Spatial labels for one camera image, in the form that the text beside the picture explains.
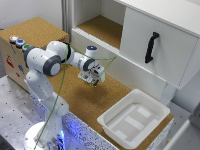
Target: white plastic tray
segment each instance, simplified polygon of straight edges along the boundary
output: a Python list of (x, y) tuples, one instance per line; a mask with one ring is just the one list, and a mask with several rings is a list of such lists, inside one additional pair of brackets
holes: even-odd
[(126, 149), (135, 149), (170, 113), (170, 109), (135, 89), (97, 121), (105, 133)]

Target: cabinet door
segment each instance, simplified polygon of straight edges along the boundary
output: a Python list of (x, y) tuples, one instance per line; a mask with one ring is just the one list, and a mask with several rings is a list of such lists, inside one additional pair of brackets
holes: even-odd
[[(146, 64), (145, 56), (153, 32), (159, 37), (154, 40), (153, 60)], [(197, 40), (178, 28), (127, 8), (120, 54), (179, 86)]]

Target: cardboard box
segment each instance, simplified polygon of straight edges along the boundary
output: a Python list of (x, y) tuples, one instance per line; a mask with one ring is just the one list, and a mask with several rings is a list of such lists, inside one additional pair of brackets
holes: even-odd
[(29, 69), (25, 65), (22, 50), (10, 44), (9, 38), (12, 35), (17, 35), (20, 39), (25, 40), (26, 44), (44, 50), (47, 44), (54, 40), (69, 42), (69, 35), (39, 17), (0, 31), (0, 51), (6, 74), (28, 91), (24, 79)]

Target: black cabinet handle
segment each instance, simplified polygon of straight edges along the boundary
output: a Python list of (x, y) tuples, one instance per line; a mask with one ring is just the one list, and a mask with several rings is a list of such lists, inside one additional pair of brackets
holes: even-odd
[(156, 38), (158, 38), (159, 36), (160, 35), (158, 33), (153, 32), (153, 36), (149, 40), (149, 44), (148, 44), (148, 48), (147, 48), (147, 53), (146, 53), (146, 56), (145, 56), (145, 63), (146, 64), (153, 60), (153, 57), (151, 57), (151, 53), (152, 53), (152, 50), (153, 50), (154, 40)]

